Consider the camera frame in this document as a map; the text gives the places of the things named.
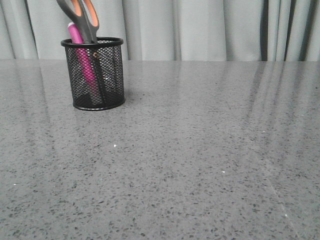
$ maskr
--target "pink highlighter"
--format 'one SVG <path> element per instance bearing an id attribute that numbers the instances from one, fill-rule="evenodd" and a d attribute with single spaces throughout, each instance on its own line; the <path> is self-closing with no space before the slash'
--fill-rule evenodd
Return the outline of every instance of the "pink highlighter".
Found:
<path id="1" fill-rule="evenodd" d="M 84 43 L 84 40 L 76 24 L 74 24 L 73 22 L 70 22 L 68 25 L 68 30 L 69 30 L 72 42 L 74 44 Z M 94 105 L 102 104 L 103 101 L 99 92 L 99 86 L 97 83 L 96 75 L 91 66 L 87 50 L 85 48 L 77 48 L 76 54 L 81 64 L 85 81 L 89 86 L 89 93 L 90 93 L 92 103 Z"/>

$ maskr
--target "mesh cup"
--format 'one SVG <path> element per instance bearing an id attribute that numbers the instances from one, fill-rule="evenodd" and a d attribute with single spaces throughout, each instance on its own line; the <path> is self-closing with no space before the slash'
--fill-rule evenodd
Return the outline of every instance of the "mesh cup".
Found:
<path id="1" fill-rule="evenodd" d="M 116 37 L 98 37 L 98 43 L 74 44 L 65 48 L 73 106 L 87 111 L 115 108 L 125 102 L 121 45 Z"/>

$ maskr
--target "highlighter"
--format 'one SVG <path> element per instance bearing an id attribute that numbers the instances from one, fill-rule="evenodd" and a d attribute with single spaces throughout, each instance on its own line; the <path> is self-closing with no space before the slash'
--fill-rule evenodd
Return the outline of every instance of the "highlighter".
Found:
<path id="1" fill-rule="evenodd" d="M 70 33 L 72 43 L 74 44 L 84 43 L 84 40 L 76 24 L 74 24 L 73 22 L 70 22 L 68 25 L 68 31 Z M 89 87 L 89 94 L 90 94 L 92 103 L 94 105 L 102 104 L 103 100 L 100 95 L 97 78 L 95 75 L 95 71 L 91 66 L 91 62 L 90 62 L 87 50 L 85 48 L 77 48 L 76 55 L 81 65 L 82 73 L 85 78 L 85 81 Z"/>

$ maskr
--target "black rim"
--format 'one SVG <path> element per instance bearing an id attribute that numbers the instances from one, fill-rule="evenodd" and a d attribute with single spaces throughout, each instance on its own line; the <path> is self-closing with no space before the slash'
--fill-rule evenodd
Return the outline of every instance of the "black rim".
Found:
<path id="1" fill-rule="evenodd" d="M 99 49 L 99 48 L 119 46 L 124 43 L 124 40 L 118 37 L 98 37 L 97 39 L 98 41 L 110 41 L 110 42 L 76 44 L 76 43 L 72 43 L 72 40 L 69 38 L 69 39 L 62 40 L 61 46 L 65 48 L 73 48 L 73 49 Z"/>

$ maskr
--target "table surface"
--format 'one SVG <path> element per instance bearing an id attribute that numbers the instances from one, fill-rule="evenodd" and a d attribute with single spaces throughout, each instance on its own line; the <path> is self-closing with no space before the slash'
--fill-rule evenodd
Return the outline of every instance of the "table surface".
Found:
<path id="1" fill-rule="evenodd" d="M 0 239 L 320 239 L 318 62 L 123 72 L 82 111 L 65 61 L 1 61 Z"/>

